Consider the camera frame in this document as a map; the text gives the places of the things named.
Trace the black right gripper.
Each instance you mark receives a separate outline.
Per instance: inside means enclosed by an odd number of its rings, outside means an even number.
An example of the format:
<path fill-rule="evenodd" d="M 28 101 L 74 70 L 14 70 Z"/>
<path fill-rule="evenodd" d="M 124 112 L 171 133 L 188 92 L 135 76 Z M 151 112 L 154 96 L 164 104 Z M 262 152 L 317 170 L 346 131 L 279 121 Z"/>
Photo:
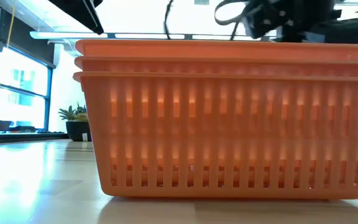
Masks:
<path fill-rule="evenodd" d="M 254 39 L 278 29 L 279 42 L 302 42 L 307 0 L 251 0 L 241 14 L 246 34 Z"/>

